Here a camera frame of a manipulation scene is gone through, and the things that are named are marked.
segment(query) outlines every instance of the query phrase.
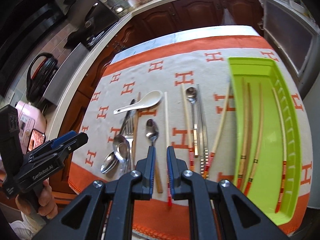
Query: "wall outlet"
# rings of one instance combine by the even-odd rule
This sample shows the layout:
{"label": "wall outlet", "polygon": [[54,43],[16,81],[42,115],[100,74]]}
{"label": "wall outlet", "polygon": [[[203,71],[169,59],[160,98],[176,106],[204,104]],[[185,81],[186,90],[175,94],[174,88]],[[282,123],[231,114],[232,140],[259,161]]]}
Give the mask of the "wall outlet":
{"label": "wall outlet", "polygon": [[11,103],[13,95],[14,95],[14,91],[9,88],[7,94],[5,95],[4,101]]}

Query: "stainless steel spoon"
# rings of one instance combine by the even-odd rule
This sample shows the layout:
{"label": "stainless steel spoon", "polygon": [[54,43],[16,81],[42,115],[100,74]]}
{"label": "stainless steel spoon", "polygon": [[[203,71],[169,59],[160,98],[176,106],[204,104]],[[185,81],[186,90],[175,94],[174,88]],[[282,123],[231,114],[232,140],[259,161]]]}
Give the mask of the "stainless steel spoon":
{"label": "stainless steel spoon", "polygon": [[114,168],[114,166],[116,166],[117,162],[118,159],[116,158],[114,152],[109,153],[101,165],[100,172],[102,174],[108,173]]}
{"label": "stainless steel spoon", "polygon": [[[132,105],[134,103],[135,103],[135,99],[132,99],[130,105]],[[130,113],[131,113],[131,111],[128,111],[127,114],[125,115],[125,118],[124,118],[124,121],[123,121],[123,124],[121,126],[119,134],[123,134],[124,127],[125,127],[125,125],[127,123],[127,120],[128,120],[128,118],[130,116]],[[118,162],[118,159],[116,158],[115,153],[114,152],[109,153],[107,155],[107,157],[104,159],[103,164],[100,167],[100,172],[102,174],[108,173],[109,171],[111,171],[116,166],[117,162]]]}
{"label": "stainless steel spoon", "polygon": [[149,119],[146,123],[146,136],[151,141],[151,146],[154,146],[155,141],[159,137],[159,129],[153,119]]}
{"label": "stainless steel spoon", "polygon": [[[149,119],[146,123],[146,137],[151,141],[151,146],[154,146],[156,140],[159,137],[159,129],[156,122],[153,119]],[[156,167],[155,167],[155,180],[156,180],[157,192],[162,193],[163,188],[162,188],[160,169],[159,169],[157,158],[156,158]]]}
{"label": "stainless steel spoon", "polygon": [[191,115],[192,115],[192,122],[193,122],[193,143],[195,147],[195,157],[199,156],[198,153],[198,139],[197,139],[197,123],[196,123],[196,117],[195,117],[195,103],[197,101],[197,90],[194,87],[189,87],[186,90],[186,97],[191,103]]}
{"label": "stainless steel spoon", "polygon": [[129,161],[129,149],[130,145],[129,142],[121,135],[117,134],[113,139],[113,152],[115,153],[116,158],[119,160],[120,163],[120,171],[127,170],[127,165]]}

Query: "wooden cabinet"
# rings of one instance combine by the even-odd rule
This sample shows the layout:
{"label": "wooden cabinet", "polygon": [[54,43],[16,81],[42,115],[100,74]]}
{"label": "wooden cabinet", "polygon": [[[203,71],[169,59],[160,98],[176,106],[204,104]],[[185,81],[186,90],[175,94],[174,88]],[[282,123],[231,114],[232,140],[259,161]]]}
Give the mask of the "wooden cabinet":
{"label": "wooden cabinet", "polygon": [[179,17],[172,3],[157,6],[135,17],[148,40],[181,30]]}
{"label": "wooden cabinet", "polygon": [[177,0],[174,8],[180,18],[182,30],[217,26],[221,15],[217,14],[217,0]]}
{"label": "wooden cabinet", "polygon": [[139,27],[135,19],[131,19],[121,30],[115,35],[116,41],[123,45],[126,49],[137,44],[148,41],[148,36]]}
{"label": "wooden cabinet", "polygon": [[[62,125],[58,136],[74,130],[78,132],[89,105],[90,99],[79,91],[76,91],[71,103],[67,109],[66,115],[62,121]],[[69,170],[71,165],[72,154],[64,161],[65,167],[50,177],[50,185],[53,191],[74,194],[68,185]]]}
{"label": "wooden cabinet", "polygon": [[111,63],[115,55],[115,50],[111,46],[107,45],[85,74],[83,80],[78,86],[78,91],[80,91],[86,97],[91,98],[99,83],[99,80],[103,75],[104,70]]}
{"label": "wooden cabinet", "polygon": [[261,36],[258,23],[263,17],[263,9],[259,0],[219,0],[221,10],[227,8],[237,25],[248,25],[253,27]]}

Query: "pink toaster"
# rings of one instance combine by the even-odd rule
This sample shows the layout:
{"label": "pink toaster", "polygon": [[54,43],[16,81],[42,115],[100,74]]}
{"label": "pink toaster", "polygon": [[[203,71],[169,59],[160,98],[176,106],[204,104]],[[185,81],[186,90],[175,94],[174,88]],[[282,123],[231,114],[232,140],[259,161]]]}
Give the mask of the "pink toaster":
{"label": "pink toaster", "polygon": [[19,140],[23,154],[36,148],[45,141],[47,122],[42,112],[31,105],[19,101],[16,105],[19,117]]}

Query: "chopstick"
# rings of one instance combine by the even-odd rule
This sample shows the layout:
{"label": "chopstick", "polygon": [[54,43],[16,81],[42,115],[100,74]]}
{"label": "chopstick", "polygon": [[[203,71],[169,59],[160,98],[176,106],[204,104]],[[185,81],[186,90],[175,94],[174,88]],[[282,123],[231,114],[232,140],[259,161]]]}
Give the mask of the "chopstick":
{"label": "chopstick", "polygon": [[156,181],[157,192],[162,193],[163,187],[162,187],[161,174],[160,174],[157,158],[156,158],[156,166],[155,166],[155,181]]}
{"label": "chopstick", "polygon": [[212,147],[212,151],[210,152],[210,156],[209,156],[208,162],[206,162],[205,167],[204,167],[203,177],[205,179],[208,177],[209,169],[211,167],[214,155],[215,155],[215,153],[217,151],[217,148],[218,148],[218,145],[219,145],[220,137],[221,137],[221,134],[222,134],[222,128],[223,128],[223,125],[224,125],[224,122],[225,122],[225,119],[226,119],[226,113],[227,113],[228,102],[229,102],[229,93],[230,93],[230,84],[228,83],[227,92],[226,92],[226,98],[225,98],[224,104],[223,104],[222,117],[221,117],[221,120],[220,120],[218,132],[217,132],[216,138],[214,139],[214,144],[213,144],[213,147]]}
{"label": "chopstick", "polygon": [[[167,147],[169,144],[169,108],[168,108],[168,92],[164,92],[164,129],[165,129],[165,153],[167,154]],[[169,174],[168,174],[168,165],[166,164],[167,169],[167,195],[168,195],[168,206],[172,206],[172,197],[170,191],[169,183]]]}
{"label": "chopstick", "polygon": [[248,87],[248,137],[247,137],[247,151],[245,154],[244,159],[244,171],[243,171],[243,180],[241,181],[241,191],[244,191],[245,187],[245,177],[247,175],[247,169],[249,164],[249,158],[250,158],[250,151],[251,151],[251,140],[252,140],[252,97],[251,97],[251,85],[250,83],[247,83]]}
{"label": "chopstick", "polygon": [[239,163],[239,171],[238,171],[238,181],[237,181],[237,188],[240,189],[242,177],[243,177],[243,170],[244,170],[244,161],[246,158],[247,152],[247,138],[248,138],[248,107],[247,107],[247,90],[244,83],[244,78],[242,78],[242,100],[243,100],[243,143],[242,143],[242,151],[241,151],[241,159]]}
{"label": "chopstick", "polygon": [[183,109],[184,109],[184,117],[185,117],[185,123],[187,128],[187,135],[188,135],[188,149],[189,149],[189,163],[190,163],[190,170],[195,170],[195,164],[194,164],[194,152],[193,152],[193,146],[192,146],[192,140],[191,140],[191,129],[190,129],[190,117],[187,109],[187,99],[186,99],[186,91],[184,88],[184,84],[181,84],[181,96],[182,96],[182,102],[183,102]]}
{"label": "chopstick", "polygon": [[[138,93],[137,102],[139,102],[140,99],[141,99],[141,92]],[[136,145],[137,145],[138,123],[139,123],[138,120],[139,120],[139,111],[137,110],[133,117],[132,166],[135,166],[134,160],[136,156]]]}
{"label": "chopstick", "polygon": [[279,192],[278,202],[277,202],[276,211],[275,211],[275,213],[278,213],[280,210],[280,206],[281,206],[281,202],[282,202],[282,198],[283,198],[285,176],[287,173],[287,140],[285,137],[284,119],[283,119],[283,115],[282,115],[282,111],[281,111],[281,105],[279,102],[279,98],[278,98],[276,89],[272,88],[272,92],[275,97],[278,112],[279,112],[281,132],[282,132],[282,142],[283,142],[283,163],[282,163],[281,186],[280,186],[280,192]]}
{"label": "chopstick", "polygon": [[259,100],[260,100],[260,118],[259,118],[258,141],[257,141],[257,148],[256,148],[256,152],[255,152],[255,155],[254,155],[253,164],[252,164],[252,167],[251,167],[250,176],[249,176],[247,185],[246,185],[245,190],[244,190],[244,195],[246,195],[246,196],[249,193],[253,177],[254,177],[254,175],[256,173],[256,169],[257,169],[257,166],[258,166],[258,159],[259,159],[260,150],[261,150],[262,130],[263,130],[263,117],[264,117],[263,95],[262,95],[262,85],[261,85],[261,83],[259,83]]}

